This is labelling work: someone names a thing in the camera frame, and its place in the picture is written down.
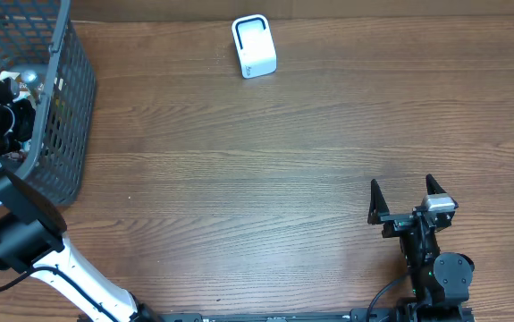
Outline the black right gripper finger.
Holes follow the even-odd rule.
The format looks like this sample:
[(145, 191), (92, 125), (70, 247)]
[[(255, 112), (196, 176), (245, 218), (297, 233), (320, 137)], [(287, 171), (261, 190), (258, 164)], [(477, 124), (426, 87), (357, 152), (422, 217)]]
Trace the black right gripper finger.
[(390, 210), (385, 202), (381, 188), (376, 179), (370, 182), (370, 206), (367, 222), (370, 225), (380, 225), (390, 215)]
[(435, 180), (435, 178), (428, 174), (426, 176), (426, 190), (428, 195), (445, 194), (446, 191), (442, 186)]

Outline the yellow Vim dish soap bottle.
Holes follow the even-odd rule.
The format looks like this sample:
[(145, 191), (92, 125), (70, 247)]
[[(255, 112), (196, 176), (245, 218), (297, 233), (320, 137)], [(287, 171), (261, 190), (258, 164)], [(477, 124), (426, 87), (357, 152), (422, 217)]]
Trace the yellow Vim dish soap bottle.
[(19, 73), (20, 88), (38, 98), (44, 90), (47, 68), (43, 64), (24, 64), (19, 65), (15, 71)]

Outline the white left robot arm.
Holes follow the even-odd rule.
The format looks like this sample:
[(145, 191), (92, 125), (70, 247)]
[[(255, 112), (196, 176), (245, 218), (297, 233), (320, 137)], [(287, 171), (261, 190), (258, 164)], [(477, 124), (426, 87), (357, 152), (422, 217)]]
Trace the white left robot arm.
[[(0, 150), (7, 137), (31, 126), (29, 101), (19, 100), (10, 79), (0, 81)], [(0, 163), (0, 270), (18, 273), (4, 292), (29, 277), (57, 290), (89, 321), (157, 321), (159, 316), (129, 291), (104, 277), (72, 245), (57, 208)]]

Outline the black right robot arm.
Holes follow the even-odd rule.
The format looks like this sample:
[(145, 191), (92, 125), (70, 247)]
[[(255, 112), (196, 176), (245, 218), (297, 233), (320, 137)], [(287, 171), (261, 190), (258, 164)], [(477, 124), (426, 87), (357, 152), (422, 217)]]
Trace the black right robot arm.
[[(409, 213), (392, 214), (377, 180), (370, 182), (367, 222), (383, 227), (384, 238), (400, 240), (407, 272), (389, 282), (370, 301), (366, 321), (473, 321), (469, 299), (475, 264), (461, 253), (441, 252), (436, 234), (451, 226), (458, 202), (433, 178), (426, 176), (426, 195)], [(378, 300), (391, 288), (409, 279), (412, 298), (397, 301), (385, 313), (375, 313)]]

